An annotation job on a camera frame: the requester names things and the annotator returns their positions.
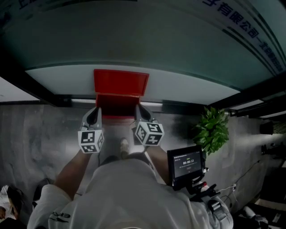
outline red lid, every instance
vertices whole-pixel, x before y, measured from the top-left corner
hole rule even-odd
[[[149,74],[118,70],[95,69],[94,85],[97,93],[143,96]]]

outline potted plant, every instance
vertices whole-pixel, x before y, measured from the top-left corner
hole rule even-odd
[[[216,152],[228,140],[227,116],[224,110],[217,110],[213,107],[205,113],[200,122],[193,128],[195,137],[193,141],[202,146],[202,150],[210,155]]]
[[[286,122],[273,123],[268,122],[260,125],[261,134],[285,134],[286,133]]]

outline screen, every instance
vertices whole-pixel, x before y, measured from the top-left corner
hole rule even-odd
[[[192,152],[174,156],[175,178],[190,174],[201,169],[200,152]]]

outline gray floor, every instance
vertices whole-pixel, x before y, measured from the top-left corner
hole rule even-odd
[[[21,219],[27,222],[31,213],[34,190],[43,178],[55,179],[66,163],[79,149],[77,131],[86,109],[55,108],[48,105],[5,105],[0,106],[0,185],[8,184],[20,188],[25,194],[25,206]],[[199,120],[196,116],[156,114],[163,124],[164,150],[193,145],[188,138],[189,127]],[[107,155],[119,153],[119,141],[130,138],[132,120],[104,120],[105,144],[101,160]],[[261,121],[248,118],[231,118],[229,141],[218,152],[207,158],[210,171],[205,180],[209,185],[216,183],[224,189],[243,175],[253,163],[261,161],[237,183],[235,195],[229,197],[235,212],[262,187],[269,165],[276,167],[280,161],[261,156],[261,145],[285,140],[283,135],[260,135]],[[131,151],[140,151],[132,145]],[[93,171],[97,168],[97,157],[93,156],[78,193],[83,193]],[[231,189],[222,191],[228,195]]]

